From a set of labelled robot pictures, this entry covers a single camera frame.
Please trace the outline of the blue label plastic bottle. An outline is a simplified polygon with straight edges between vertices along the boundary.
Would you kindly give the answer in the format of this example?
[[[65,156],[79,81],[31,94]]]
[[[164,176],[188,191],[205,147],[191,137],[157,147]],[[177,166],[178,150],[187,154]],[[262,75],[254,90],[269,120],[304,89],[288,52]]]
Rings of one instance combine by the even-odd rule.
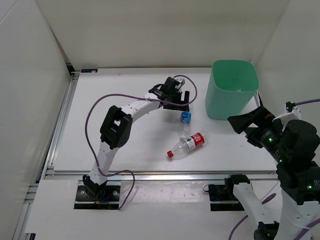
[[[190,123],[191,123],[192,114],[187,111],[183,111],[180,115],[180,125],[179,125],[179,139],[184,140],[189,136],[190,132]]]

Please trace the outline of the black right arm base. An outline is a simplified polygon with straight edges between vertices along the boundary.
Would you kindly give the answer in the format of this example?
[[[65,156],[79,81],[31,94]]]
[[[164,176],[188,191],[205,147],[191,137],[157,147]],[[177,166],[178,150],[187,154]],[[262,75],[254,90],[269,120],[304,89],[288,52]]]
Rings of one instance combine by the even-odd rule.
[[[244,174],[232,174],[224,179],[224,184],[207,184],[202,190],[209,194],[211,212],[239,212],[244,211],[239,200],[234,196],[235,185],[250,184],[249,178]]]

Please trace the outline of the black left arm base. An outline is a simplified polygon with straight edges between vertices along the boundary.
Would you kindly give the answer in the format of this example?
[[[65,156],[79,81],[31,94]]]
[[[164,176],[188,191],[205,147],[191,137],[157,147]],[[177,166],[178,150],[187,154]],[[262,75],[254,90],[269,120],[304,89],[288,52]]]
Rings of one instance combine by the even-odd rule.
[[[117,210],[120,206],[120,181],[108,181],[97,194],[78,182],[73,208],[76,210]]]

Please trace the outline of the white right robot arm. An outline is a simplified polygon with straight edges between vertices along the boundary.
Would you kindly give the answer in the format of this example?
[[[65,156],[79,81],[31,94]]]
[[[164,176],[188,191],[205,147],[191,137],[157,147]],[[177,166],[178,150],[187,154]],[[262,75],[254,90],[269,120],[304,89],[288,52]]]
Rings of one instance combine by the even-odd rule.
[[[237,199],[255,226],[254,239],[311,239],[312,228],[320,222],[320,168],[314,161],[320,144],[317,129],[301,120],[297,111],[274,116],[263,106],[227,120],[236,133],[245,133],[248,143],[265,149],[276,162],[282,196],[279,221],[268,215],[246,175],[224,180],[226,197]]]

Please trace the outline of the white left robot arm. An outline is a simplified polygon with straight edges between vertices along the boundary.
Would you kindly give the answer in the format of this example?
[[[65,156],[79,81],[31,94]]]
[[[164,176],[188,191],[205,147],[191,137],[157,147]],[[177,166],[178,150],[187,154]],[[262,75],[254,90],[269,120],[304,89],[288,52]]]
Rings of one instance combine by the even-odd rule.
[[[186,79],[182,75],[168,77],[144,96],[130,96],[134,100],[132,103],[109,108],[99,130],[99,150],[93,152],[95,163],[90,173],[83,176],[85,191],[93,200],[101,200],[106,196],[111,164],[117,151],[128,142],[135,121],[160,108],[189,111],[193,101],[189,91],[182,90]]]

